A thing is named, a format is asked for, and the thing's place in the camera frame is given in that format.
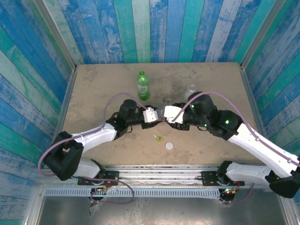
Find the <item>green plastic bottle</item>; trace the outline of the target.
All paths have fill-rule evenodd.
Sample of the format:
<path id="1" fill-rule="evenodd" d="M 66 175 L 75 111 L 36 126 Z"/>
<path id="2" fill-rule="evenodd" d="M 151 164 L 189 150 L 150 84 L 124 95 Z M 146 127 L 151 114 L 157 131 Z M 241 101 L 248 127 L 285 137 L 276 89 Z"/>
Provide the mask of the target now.
<path id="1" fill-rule="evenodd" d="M 140 71 L 137 77 L 138 97 L 146 101 L 150 97 L 149 80 L 144 71 Z"/>

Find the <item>steel sheet panel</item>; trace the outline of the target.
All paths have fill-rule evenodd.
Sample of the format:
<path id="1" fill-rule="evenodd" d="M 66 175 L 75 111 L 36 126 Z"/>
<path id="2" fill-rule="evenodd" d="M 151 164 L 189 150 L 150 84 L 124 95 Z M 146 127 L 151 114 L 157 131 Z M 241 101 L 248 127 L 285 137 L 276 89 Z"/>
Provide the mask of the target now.
<path id="1" fill-rule="evenodd" d="M 230 205 L 201 198 L 136 198 L 91 207 L 85 197 L 46 197 L 37 225 L 287 225 L 279 199 L 255 191 Z"/>

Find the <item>aluminium cross rail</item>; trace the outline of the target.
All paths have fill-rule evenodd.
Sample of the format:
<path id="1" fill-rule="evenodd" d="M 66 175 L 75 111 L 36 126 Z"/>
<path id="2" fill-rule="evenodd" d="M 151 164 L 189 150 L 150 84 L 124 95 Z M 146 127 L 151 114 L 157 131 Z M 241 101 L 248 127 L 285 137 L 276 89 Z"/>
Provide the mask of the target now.
<path id="1" fill-rule="evenodd" d="M 278 181 L 277 176 L 266 165 L 241 165 L 232 162 L 225 162 L 224 165 L 109 165 L 104 166 L 105 171 L 119 171 L 119 179 L 116 186 L 124 188 L 162 188 L 162 187 L 210 187 L 204 186 L 201 180 L 201 173 L 204 171 L 216 171 L 217 174 L 226 175 L 229 179 L 245 182 L 244 186 L 258 184 L 268 187 L 271 181 Z M 38 169 L 40 175 L 46 178 L 55 178 L 61 181 L 50 169 Z M 69 183 L 76 183 L 79 177 L 72 177 L 65 180 Z M 113 181 L 110 179 L 92 179 L 94 181 Z M 233 186 L 211 186 L 211 187 L 233 187 Z"/>

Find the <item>aluminium table side rail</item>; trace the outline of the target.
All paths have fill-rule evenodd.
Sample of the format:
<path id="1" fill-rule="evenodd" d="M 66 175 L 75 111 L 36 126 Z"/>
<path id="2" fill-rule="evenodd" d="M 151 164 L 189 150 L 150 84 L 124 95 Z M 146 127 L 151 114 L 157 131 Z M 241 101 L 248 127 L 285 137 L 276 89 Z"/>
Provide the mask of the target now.
<path id="1" fill-rule="evenodd" d="M 252 92 L 252 89 L 251 89 L 251 86 L 250 86 L 250 83 L 249 83 L 249 80 L 248 80 L 246 70 L 243 69 L 241 66 L 240 66 L 240 74 L 241 74 L 241 78 L 242 78 L 243 83 L 244 83 L 244 87 L 245 87 L 245 90 L 246 90 L 246 93 L 247 93 L 247 97 L 248 97 L 248 100 L 249 100 L 249 103 L 250 103 L 250 106 L 251 106 L 252 114 L 254 116 L 254 120 L 255 120 L 258 132 L 262 136 L 266 137 L 265 129 L 263 127 L 261 116 L 259 114 L 259 110 L 258 110 L 258 107 L 256 105 L 256 101 L 255 101 L 255 98 L 254 98 L 254 95 L 253 95 L 253 92 Z"/>
<path id="2" fill-rule="evenodd" d="M 58 118 L 58 123 L 57 123 L 56 129 L 54 132 L 54 136 L 52 139 L 52 144 L 54 143 L 54 140 L 58 136 L 58 134 L 63 130 L 64 121 L 65 121 L 66 114 L 68 111 L 68 106 L 69 106 L 69 102 L 70 102 L 71 95 L 73 92 L 76 76 L 77 76 L 77 67 L 75 67 L 75 69 L 72 70 L 70 79 L 68 81 L 66 93 L 64 96 L 64 100 L 63 100 L 61 111 L 60 111 L 59 118 Z"/>

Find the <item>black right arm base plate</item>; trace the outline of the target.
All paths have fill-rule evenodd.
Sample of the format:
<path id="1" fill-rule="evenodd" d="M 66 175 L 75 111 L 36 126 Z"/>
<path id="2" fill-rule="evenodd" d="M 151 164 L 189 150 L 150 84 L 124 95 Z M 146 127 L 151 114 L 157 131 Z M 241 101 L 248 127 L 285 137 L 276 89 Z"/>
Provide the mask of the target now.
<path id="1" fill-rule="evenodd" d="M 201 180 L 204 186 L 233 186 L 237 187 L 238 185 L 244 186 L 245 182 L 240 181 L 239 184 L 237 181 L 229 179 L 226 175 L 219 175 L 216 171 L 204 171 L 201 173 Z"/>

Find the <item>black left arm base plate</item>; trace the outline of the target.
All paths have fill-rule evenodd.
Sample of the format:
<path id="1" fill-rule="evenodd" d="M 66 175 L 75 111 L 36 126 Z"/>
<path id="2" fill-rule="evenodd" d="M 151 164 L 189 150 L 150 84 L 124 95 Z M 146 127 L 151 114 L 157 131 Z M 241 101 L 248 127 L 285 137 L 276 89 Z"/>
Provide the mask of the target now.
<path id="1" fill-rule="evenodd" d="M 94 186 L 116 186 L 116 180 L 119 179 L 119 171 L 105 171 L 99 172 L 95 179 L 110 179 L 113 181 L 94 181 L 83 177 L 79 177 L 77 184 L 81 186 L 94 185 Z"/>

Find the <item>aluminium frame post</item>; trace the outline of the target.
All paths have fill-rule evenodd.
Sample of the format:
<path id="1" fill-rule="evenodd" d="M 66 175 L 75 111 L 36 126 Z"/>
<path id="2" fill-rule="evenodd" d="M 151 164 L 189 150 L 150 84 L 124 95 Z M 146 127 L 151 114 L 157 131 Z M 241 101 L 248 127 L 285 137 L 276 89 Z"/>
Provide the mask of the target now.
<path id="1" fill-rule="evenodd" d="M 257 48 L 259 47 L 260 43 L 262 42 L 272 23 L 275 21 L 276 16 L 278 15 L 285 2 L 286 0 L 274 0 L 273 4 L 268 10 L 268 13 L 264 17 L 260 27 L 255 32 L 252 42 L 250 43 L 240 62 L 240 67 L 242 70 L 246 70 Z"/>
<path id="2" fill-rule="evenodd" d="M 48 29 L 50 30 L 51 34 L 53 35 L 56 43 L 58 44 L 63 56 L 66 59 L 66 62 L 70 66 L 72 70 L 76 69 L 76 64 L 74 63 L 71 53 L 68 50 L 68 47 L 63 39 L 63 36 L 59 30 L 58 25 L 54 21 L 54 17 L 51 15 L 48 6 L 46 5 L 45 0 L 33 0 L 35 6 L 37 7 L 39 13 L 41 14 L 44 22 L 46 23 Z"/>

